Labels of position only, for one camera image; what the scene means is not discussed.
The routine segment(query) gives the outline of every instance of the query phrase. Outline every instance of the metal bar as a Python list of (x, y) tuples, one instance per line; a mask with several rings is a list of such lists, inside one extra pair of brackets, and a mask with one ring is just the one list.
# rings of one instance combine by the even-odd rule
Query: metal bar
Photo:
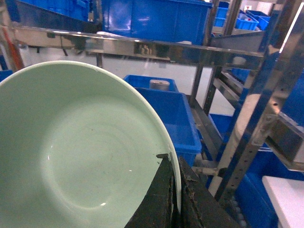
[(230, 73), (226, 70), (223, 70), (218, 77), (221, 81), (223, 81), (233, 92), (235, 92), (238, 96), (243, 92), (244, 85), (235, 79)]
[(248, 92), (219, 162), (218, 169), (226, 169), (225, 175), (223, 179), (215, 177), (209, 190), (223, 207), (276, 123), (285, 100), (304, 68), (303, 4), (289, 32), (283, 33), (285, 38), (279, 37), (269, 45), (269, 55)]
[(228, 85), (218, 78), (214, 79), (213, 85), (223, 94), (234, 108), (238, 105), (239, 96)]
[[(275, 5), (258, 52), (264, 52), (267, 55), (266, 52), (270, 45), (281, 46), (283, 44), (300, 5), (301, 1), (299, 0), (284, 0)], [(250, 72), (244, 85), (245, 88), (252, 86), (255, 77), (256, 73)]]
[(196, 67), (194, 81), (193, 81), (193, 85), (192, 85), (191, 96), (190, 96), (190, 99), (189, 99), (190, 107), (194, 107), (194, 103), (195, 103), (195, 100), (196, 100), (196, 95), (198, 93), (198, 89), (199, 89), (199, 85), (200, 85), (201, 74), (203, 73), (203, 69), (204, 69), (203, 64), (198, 64), (197, 67)]
[(96, 63), (98, 67), (103, 68), (103, 54), (101, 53), (96, 54)]
[[(135, 38), (27, 27), (14, 28), (13, 31), (16, 40), (27, 45), (162, 59), (177, 63), (201, 63), (206, 66), (238, 66), (245, 69), (256, 69), (263, 59), (261, 54), (255, 52), (169, 42), (154, 42)], [(243, 58), (244, 62), (241, 64), (235, 62), (235, 57)]]
[(304, 171), (304, 128), (284, 113), (266, 139), (275, 154), (291, 170)]
[[(232, 2), (230, 2), (229, 4), (229, 9), (228, 9), (228, 15), (227, 15), (227, 20), (225, 21), (224, 24), (224, 28), (223, 28), (223, 35), (231, 35), (236, 21), (237, 21), (237, 17), (238, 17), (238, 11), (239, 11), (239, 7), (241, 4), (242, 0), (233, 0)], [(200, 71), (196, 72), (196, 77), (199, 77), (198, 80), (195, 80), (195, 82), (199, 82), (200, 81), (200, 77), (201, 77), (201, 73), (202, 73), (202, 69), (198, 68)], [(213, 85), (213, 81), (215, 79), (215, 77), (219, 76), (220, 73), (222, 71), (221, 67), (215, 67), (212, 69), (212, 74), (211, 77), (209, 79), (209, 86), (208, 86), (208, 90), (207, 90), (207, 94), (205, 96), (205, 101), (204, 101), (204, 112), (208, 115), (210, 108), (211, 108), (211, 104), (213, 101), (213, 97), (215, 94), (215, 87)], [(194, 84), (193, 85), (193, 89), (192, 89), (192, 93), (191, 93), (191, 100), (190, 100), (190, 105), (193, 105), (193, 100), (196, 98), (196, 93), (197, 92), (197, 88), (199, 87), (198, 84)]]
[(203, 43), (202, 43), (203, 46), (209, 46), (210, 45), (211, 31), (212, 31), (212, 28), (213, 28), (214, 19), (215, 19), (215, 16), (217, 14), (218, 7), (219, 7), (219, 0), (213, 0), (213, 7), (210, 10), (210, 14), (209, 14), (208, 21), (207, 21), (205, 31), (204, 31), (204, 40), (203, 40)]
[[(207, 25), (206, 25), (205, 31), (204, 31), (205, 32), (204, 33), (204, 40), (203, 40), (203, 43), (202, 43), (203, 46), (209, 46), (210, 45), (211, 31), (212, 31), (212, 27), (213, 27), (213, 24), (214, 24), (214, 18), (215, 18), (215, 15), (217, 13), (218, 6), (219, 6), (219, 0), (214, 0), (213, 7), (210, 11), (208, 22), (207, 22)], [(189, 100), (190, 106), (194, 106), (194, 102), (195, 102), (196, 95), (198, 93), (198, 89), (199, 89), (199, 85), (200, 85), (200, 78), (201, 78), (201, 74), (203, 72), (203, 68), (204, 68), (204, 66), (202, 64), (198, 64), (198, 66), (196, 68), (194, 82), (193, 82), (193, 85), (192, 85), (191, 97), (190, 97), (190, 100)]]
[(96, 4), (96, 13), (97, 13), (96, 21), (103, 23), (102, 0), (95, 0), (95, 4)]
[(264, 31), (214, 37), (210, 47), (257, 52), (263, 37)]
[(208, 91), (206, 93), (204, 103), (203, 103), (203, 105), (204, 105), (203, 110), (206, 115), (209, 114), (209, 111), (210, 111), (210, 108), (212, 105), (212, 101), (213, 101), (213, 97), (214, 97), (214, 94), (216, 91), (216, 87), (213, 85), (214, 79), (221, 74), (221, 71), (222, 71), (221, 67), (214, 67), (212, 69), (212, 73), (211, 73), (211, 76), (208, 81)]
[(227, 20), (225, 21), (223, 27), (223, 35), (231, 35), (234, 27), (236, 26), (239, 8), (241, 6), (242, 0), (232, 0), (230, 1)]
[[(215, 35), (222, 35), (223, 27), (213, 26), (212, 33), (214, 33)], [(257, 31), (234, 28), (231, 34), (232, 35), (241, 35), (241, 34), (249, 34), (249, 33), (257, 33)]]
[(222, 144), (222, 139), (216, 130), (215, 126), (212, 124), (209, 117), (204, 113), (199, 103), (195, 100), (194, 107), (191, 109), (196, 127), (200, 131), (204, 143), (210, 153), (213, 161), (216, 160), (219, 147)]

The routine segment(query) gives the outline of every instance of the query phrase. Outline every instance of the metal rod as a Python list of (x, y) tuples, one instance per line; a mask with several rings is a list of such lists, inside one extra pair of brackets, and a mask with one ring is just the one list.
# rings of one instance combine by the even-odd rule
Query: metal rod
[(218, 7), (219, 7), (219, 0), (213, 0), (213, 7), (210, 10), (208, 21), (204, 31), (204, 40), (202, 43), (203, 46), (210, 46), (211, 32)]
[[(218, 10), (218, 6), (219, 6), (219, 0), (214, 0), (213, 1), (213, 7), (210, 10), (210, 15), (209, 15), (208, 22), (207, 22), (207, 25), (206, 25), (205, 31), (204, 31), (204, 40), (203, 40), (203, 43), (202, 43), (203, 46), (209, 46), (210, 45), (211, 32), (212, 32), (212, 28), (213, 28), (213, 24), (214, 24), (214, 18), (215, 18), (215, 15), (217, 13), (217, 10)], [(203, 68), (204, 68), (204, 66), (202, 64), (198, 64), (198, 66), (196, 68), (196, 71), (195, 71), (191, 96), (190, 96), (190, 99), (189, 99), (189, 104), (190, 104), (191, 107), (194, 106), (194, 102), (195, 102), (196, 95), (198, 93), (198, 89), (199, 89), (199, 85), (200, 85), (200, 78), (201, 78), (201, 74), (203, 72)]]
[(211, 105), (212, 105), (212, 101), (213, 101), (213, 97), (214, 97), (214, 94), (215, 94), (215, 91), (216, 91), (216, 87), (213, 85), (214, 79), (221, 74), (221, 71), (222, 71), (222, 68), (219, 67), (219, 66), (214, 67), (212, 69), (212, 73), (211, 73), (211, 76), (210, 76), (209, 81), (208, 81), (208, 91), (206, 93), (205, 100), (204, 100), (204, 103), (203, 103), (203, 105), (204, 105), (203, 110), (204, 110), (206, 115), (209, 114), (209, 111), (210, 111), (210, 108), (211, 108)]
[(194, 103), (195, 103), (195, 100), (196, 100), (196, 95), (198, 94), (198, 89), (199, 89), (199, 85), (200, 85), (200, 78), (201, 78), (201, 74), (203, 72), (203, 68), (204, 68), (204, 66), (202, 64), (198, 64), (198, 66), (196, 68), (194, 82), (193, 82), (193, 85), (192, 85), (191, 96), (190, 96), (190, 99), (189, 99), (190, 107), (194, 107)]
[[(260, 53), (204, 47), (169, 42), (154, 42), (136, 38), (113, 37), (80, 32), (40, 28), (14, 28), (15, 39), (29, 46), (64, 48), (122, 56), (161, 59), (176, 63), (206, 66), (242, 67), (257, 69), (263, 56)], [(239, 64), (234, 61), (241, 57)]]
[(103, 54), (101, 53), (96, 54), (96, 63), (98, 67), (103, 68)]
[(234, 27), (236, 26), (239, 8), (241, 6), (242, 0), (232, 0), (230, 1), (227, 19), (223, 28), (223, 35), (231, 35)]

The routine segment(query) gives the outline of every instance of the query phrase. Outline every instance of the bowl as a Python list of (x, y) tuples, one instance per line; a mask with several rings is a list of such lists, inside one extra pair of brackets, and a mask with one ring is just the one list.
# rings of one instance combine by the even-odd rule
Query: bowl
[(0, 227), (124, 227), (161, 160), (181, 180), (148, 102), (96, 66), (54, 61), (0, 83)]

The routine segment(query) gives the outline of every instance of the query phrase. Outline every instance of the metal bracket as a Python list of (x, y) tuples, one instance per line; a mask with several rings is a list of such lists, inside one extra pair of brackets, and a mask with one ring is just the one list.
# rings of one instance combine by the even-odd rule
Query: metal bracket
[(261, 128), (257, 128), (253, 133), (252, 145), (260, 146), (264, 143), (277, 119), (278, 116), (275, 114), (268, 114), (263, 118)]

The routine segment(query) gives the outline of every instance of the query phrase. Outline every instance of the light green bowl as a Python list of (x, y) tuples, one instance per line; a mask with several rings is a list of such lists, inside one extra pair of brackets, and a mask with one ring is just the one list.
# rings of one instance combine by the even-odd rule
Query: light green bowl
[(147, 101), (95, 66), (55, 61), (0, 83), (0, 227), (124, 227), (172, 141)]

